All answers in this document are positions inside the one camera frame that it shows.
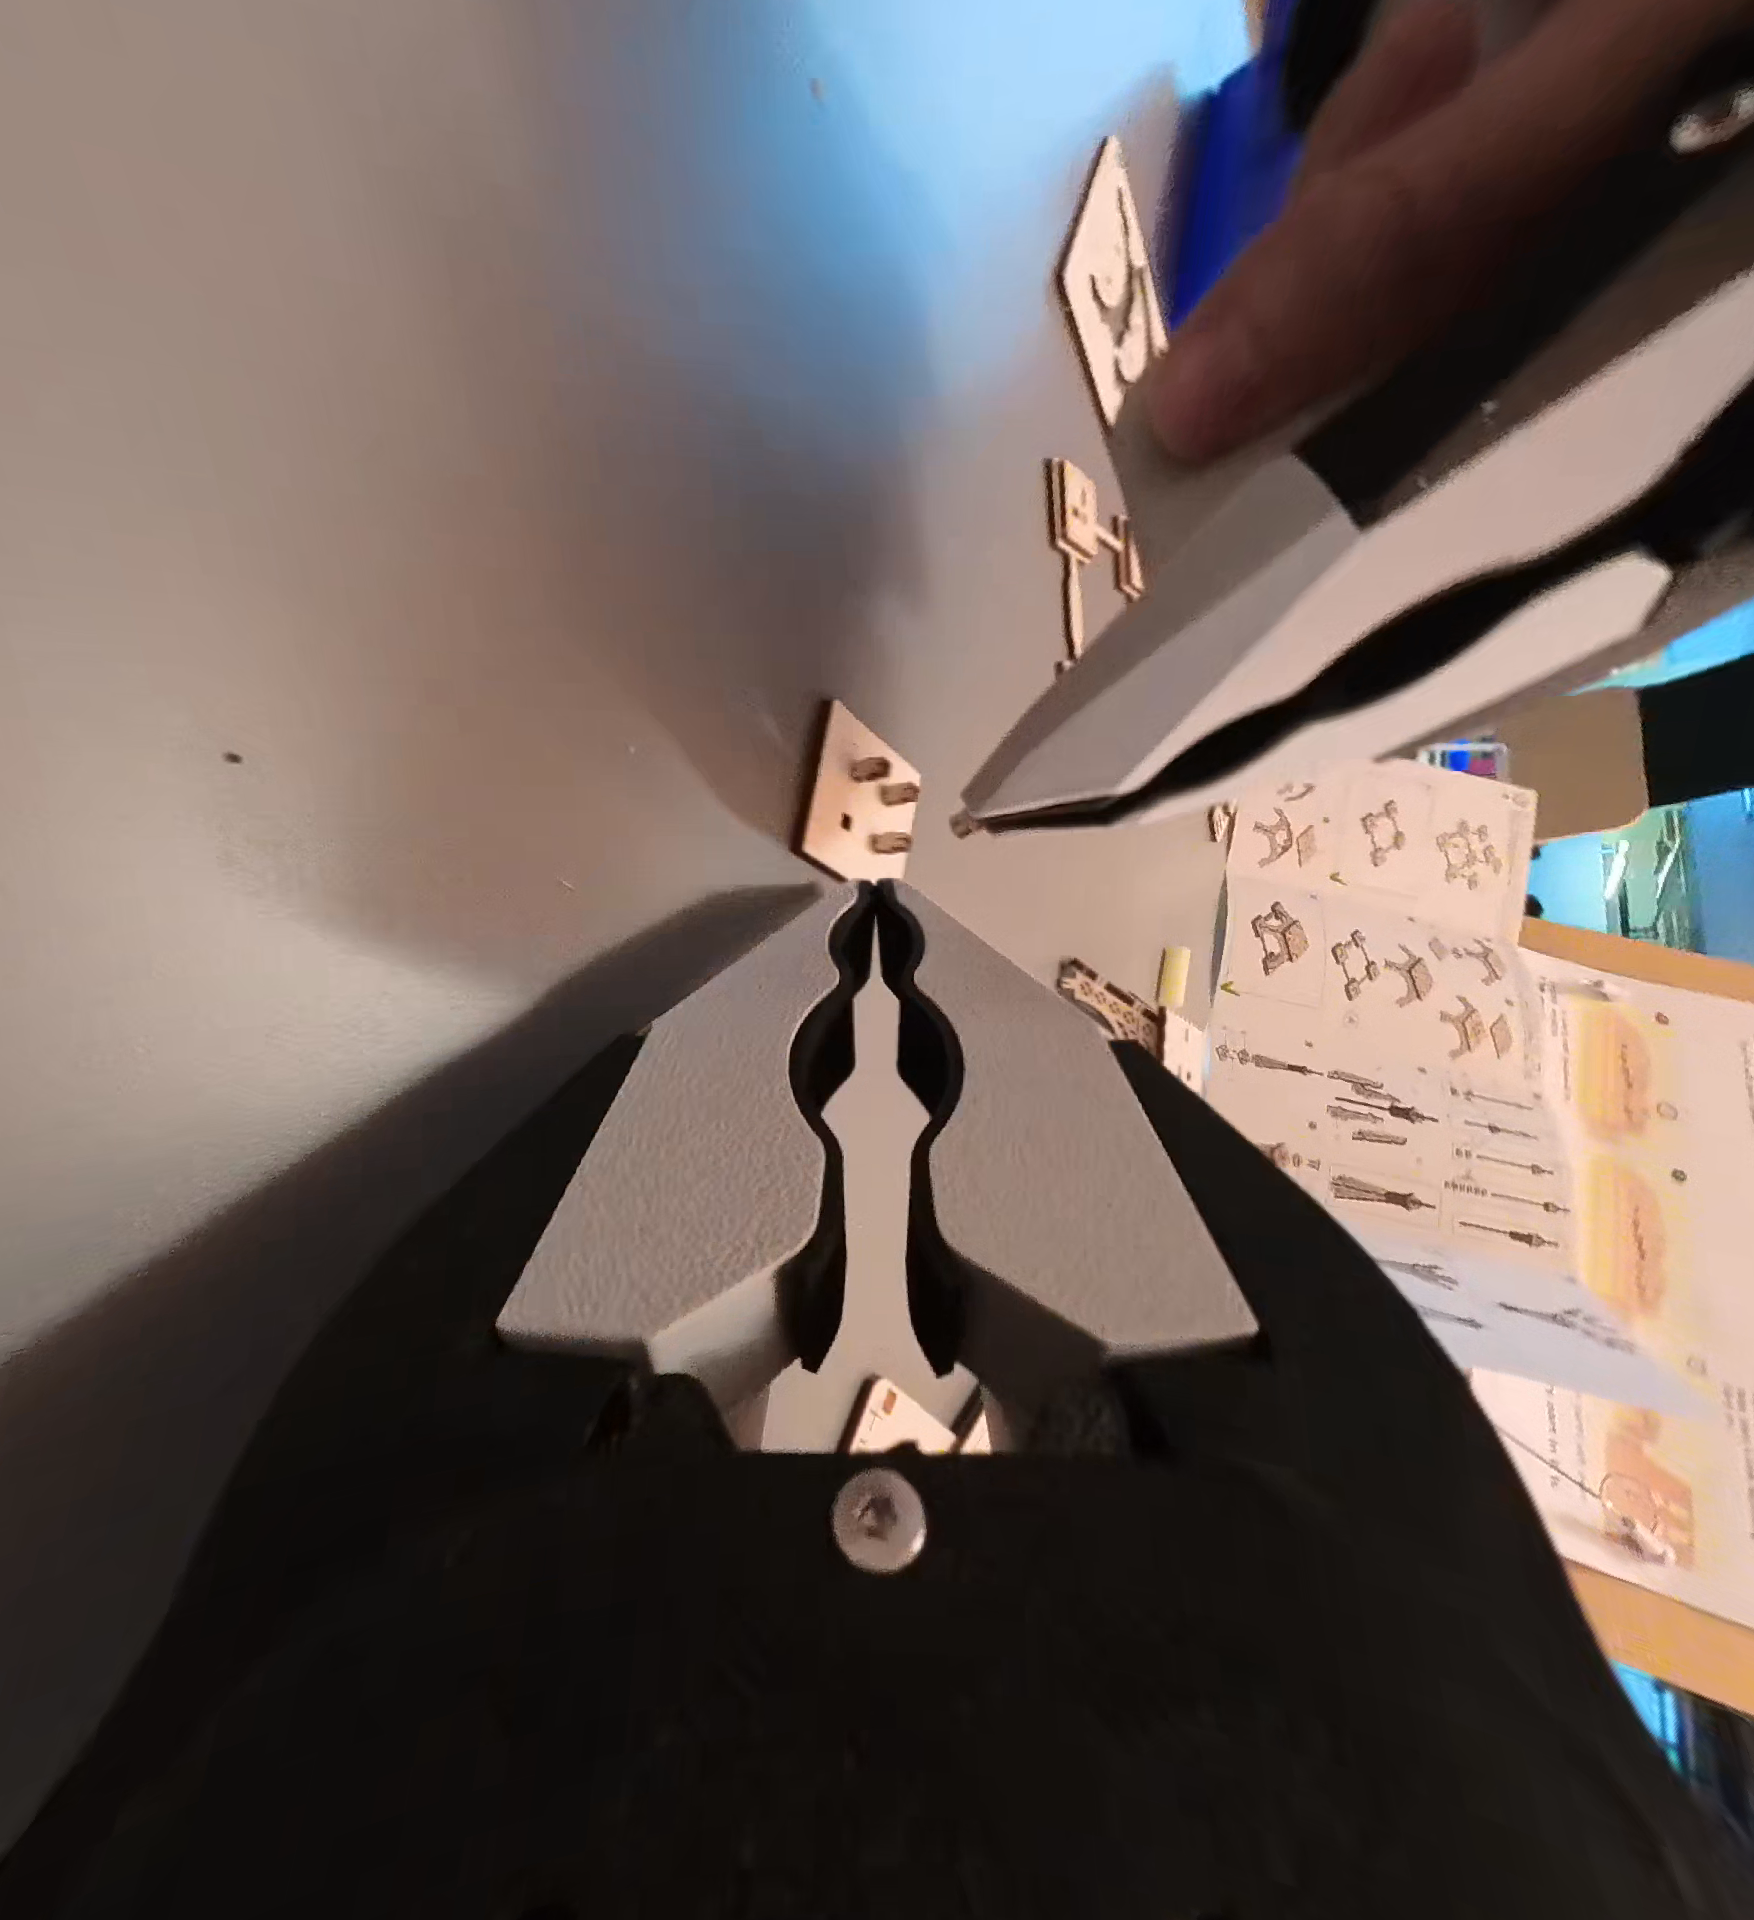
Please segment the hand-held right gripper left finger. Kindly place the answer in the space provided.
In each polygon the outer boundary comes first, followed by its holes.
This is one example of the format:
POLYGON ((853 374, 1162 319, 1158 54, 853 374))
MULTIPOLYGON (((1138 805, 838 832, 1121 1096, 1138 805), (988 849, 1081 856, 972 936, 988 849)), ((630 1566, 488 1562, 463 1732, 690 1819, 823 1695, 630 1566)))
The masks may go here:
POLYGON ((743 1448, 844 1313, 844 1149, 878 899, 825 891, 657 1017, 497 1318, 503 1346, 696 1379, 743 1448))

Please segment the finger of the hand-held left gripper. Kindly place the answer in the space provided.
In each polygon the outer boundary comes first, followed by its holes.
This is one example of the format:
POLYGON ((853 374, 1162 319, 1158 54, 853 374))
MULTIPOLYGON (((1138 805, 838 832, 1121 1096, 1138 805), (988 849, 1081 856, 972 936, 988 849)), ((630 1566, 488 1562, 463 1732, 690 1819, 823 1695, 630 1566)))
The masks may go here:
POLYGON ((1166 819, 1389 755, 1619 657, 1754 531, 1754 250, 1690 232, 1487 381, 1470 338, 1175 475, 1121 424, 1147 589, 1010 726, 964 819, 1166 819))
POLYGON ((1114 829, 1233 799, 1247 784, 1374 760, 1586 679, 1630 649, 1673 587, 1653 550, 1560 550, 1430 595, 1352 639, 1294 689, 1225 713, 1194 689, 1202 618, 1147 659, 1116 638, 1063 678, 975 774, 979 829, 1114 829))

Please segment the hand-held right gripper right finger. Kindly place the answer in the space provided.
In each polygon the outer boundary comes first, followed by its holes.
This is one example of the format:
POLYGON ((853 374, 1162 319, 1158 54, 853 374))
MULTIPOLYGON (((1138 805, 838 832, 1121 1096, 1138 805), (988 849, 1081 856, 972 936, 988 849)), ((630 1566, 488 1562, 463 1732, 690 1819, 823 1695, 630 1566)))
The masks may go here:
POLYGON ((1235 1347, 1251 1306, 1096 1024, 882 885, 909 1151, 905 1297, 937 1376, 1016 1412, 1109 1368, 1235 1347))

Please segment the small square wooden plate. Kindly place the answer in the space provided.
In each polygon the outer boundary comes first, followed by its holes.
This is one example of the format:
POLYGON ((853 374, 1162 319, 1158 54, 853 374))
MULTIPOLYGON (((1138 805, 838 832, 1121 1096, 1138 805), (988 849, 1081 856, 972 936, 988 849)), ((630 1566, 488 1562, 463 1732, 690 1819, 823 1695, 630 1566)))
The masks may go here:
POLYGON ((920 770, 850 707, 830 699, 820 707, 812 782, 794 835, 794 854, 834 882, 903 880, 909 856, 878 857, 866 852, 866 837, 878 832, 907 832, 916 839, 920 799, 920 770), (850 760, 864 755, 890 757, 890 781, 850 781, 850 760))

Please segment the grey desk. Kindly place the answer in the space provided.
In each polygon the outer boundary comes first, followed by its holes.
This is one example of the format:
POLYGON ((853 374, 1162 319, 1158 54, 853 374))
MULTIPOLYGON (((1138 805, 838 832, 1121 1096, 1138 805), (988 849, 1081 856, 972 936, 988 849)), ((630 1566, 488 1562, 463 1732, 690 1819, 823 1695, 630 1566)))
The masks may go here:
POLYGON ((290 1357, 803 910, 817 710, 1048 977, 1202 824, 959 848, 1111 488, 1055 264, 1241 5, 0 5, 0 1853, 290 1357))

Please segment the person's left hand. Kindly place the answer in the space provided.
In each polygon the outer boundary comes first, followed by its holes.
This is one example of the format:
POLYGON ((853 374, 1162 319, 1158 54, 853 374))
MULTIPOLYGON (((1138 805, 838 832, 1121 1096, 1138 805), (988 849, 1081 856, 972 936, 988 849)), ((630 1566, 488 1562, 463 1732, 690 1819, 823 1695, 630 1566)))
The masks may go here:
POLYGON ((1278 218, 1149 376, 1162 447, 1204 467, 1388 376, 1751 30, 1754 2, 1385 7, 1278 218))

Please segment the wooden tower base model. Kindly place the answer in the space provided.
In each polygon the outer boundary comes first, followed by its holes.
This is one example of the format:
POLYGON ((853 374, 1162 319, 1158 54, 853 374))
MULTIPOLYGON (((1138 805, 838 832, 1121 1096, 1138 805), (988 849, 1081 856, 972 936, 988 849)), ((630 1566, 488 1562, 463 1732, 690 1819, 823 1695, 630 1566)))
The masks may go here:
POLYGON ((1057 993, 1084 1013, 1109 1040, 1142 1046, 1181 1085, 1204 1089, 1208 1034, 1180 1010, 1131 994, 1079 959, 1058 963, 1057 993))

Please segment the large empty wooden puzzle sheet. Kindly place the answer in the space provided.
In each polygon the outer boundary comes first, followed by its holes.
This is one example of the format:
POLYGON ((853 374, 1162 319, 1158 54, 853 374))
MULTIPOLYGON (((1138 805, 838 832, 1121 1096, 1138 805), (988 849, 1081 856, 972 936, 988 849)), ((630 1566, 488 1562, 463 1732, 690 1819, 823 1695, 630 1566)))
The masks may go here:
POLYGON ((984 1390, 975 1387, 948 1423, 893 1379, 870 1377, 864 1379, 853 1404, 841 1450, 849 1454, 990 1454, 993 1452, 990 1404, 984 1390))

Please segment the folded paper assembly instructions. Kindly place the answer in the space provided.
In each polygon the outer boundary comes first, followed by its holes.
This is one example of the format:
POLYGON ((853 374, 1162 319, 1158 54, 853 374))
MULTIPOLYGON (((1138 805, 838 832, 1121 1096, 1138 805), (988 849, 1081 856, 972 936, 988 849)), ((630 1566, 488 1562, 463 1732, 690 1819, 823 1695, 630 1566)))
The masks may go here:
POLYGON ((1459 1368, 1699 1414, 1594 1286, 1549 997, 1519 947, 1535 824, 1530 788, 1417 760, 1247 788, 1204 1096, 1459 1368))

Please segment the blue plastic bin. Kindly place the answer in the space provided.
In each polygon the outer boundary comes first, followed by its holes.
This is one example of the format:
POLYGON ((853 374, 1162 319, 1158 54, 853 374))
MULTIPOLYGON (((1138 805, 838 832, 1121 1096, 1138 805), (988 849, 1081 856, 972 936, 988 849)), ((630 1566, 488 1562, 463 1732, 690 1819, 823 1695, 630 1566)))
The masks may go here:
POLYGON ((1268 228, 1294 180, 1300 133, 1284 93, 1294 15, 1294 2, 1266 5, 1258 48, 1188 104, 1168 239, 1172 333, 1268 228))

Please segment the wooden puzzle sheet with arcs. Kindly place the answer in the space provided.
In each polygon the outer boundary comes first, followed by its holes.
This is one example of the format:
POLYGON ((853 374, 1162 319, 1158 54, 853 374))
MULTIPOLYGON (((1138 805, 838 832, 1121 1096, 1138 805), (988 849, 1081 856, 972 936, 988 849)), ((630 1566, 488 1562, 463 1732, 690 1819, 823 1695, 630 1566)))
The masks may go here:
POLYGON ((1065 240, 1057 289, 1104 432, 1169 347, 1149 230, 1125 150, 1107 135, 1065 240))

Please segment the wooden four-square frame piece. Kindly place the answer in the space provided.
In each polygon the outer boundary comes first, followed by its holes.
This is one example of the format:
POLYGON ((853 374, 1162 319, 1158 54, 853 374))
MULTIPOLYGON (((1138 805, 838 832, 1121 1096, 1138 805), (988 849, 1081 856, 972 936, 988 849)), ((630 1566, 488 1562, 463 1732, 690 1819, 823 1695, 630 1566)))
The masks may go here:
POLYGON ((1065 458, 1042 463, 1047 541, 1058 564, 1061 662, 1074 666, 1086 648, 1083 574, 1109 562, 1111 582, 1130 608, 1145 597, 1143 557, 1125 513, 1101 515, 1101 497, 1090 475, 1065 458))

